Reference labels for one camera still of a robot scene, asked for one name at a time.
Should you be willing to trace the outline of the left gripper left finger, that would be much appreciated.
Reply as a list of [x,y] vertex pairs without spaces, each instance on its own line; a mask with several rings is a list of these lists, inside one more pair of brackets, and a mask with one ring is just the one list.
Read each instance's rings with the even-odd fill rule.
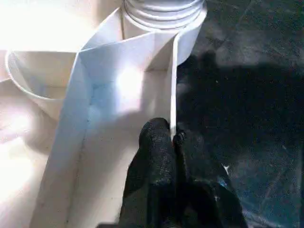
[[174,227],[176,179],[169,124],[164,118],[153,118],[140,132],[139,149],[127,171],[119,227]]

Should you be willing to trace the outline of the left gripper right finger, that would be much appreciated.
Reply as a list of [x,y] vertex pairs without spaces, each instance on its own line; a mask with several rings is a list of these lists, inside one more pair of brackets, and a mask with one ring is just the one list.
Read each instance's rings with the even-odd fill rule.
[[246,228],[239,198],[228,174],[204,138],[180,131],[173,138],[177,154],[178,202],[183,225],[196,228]]

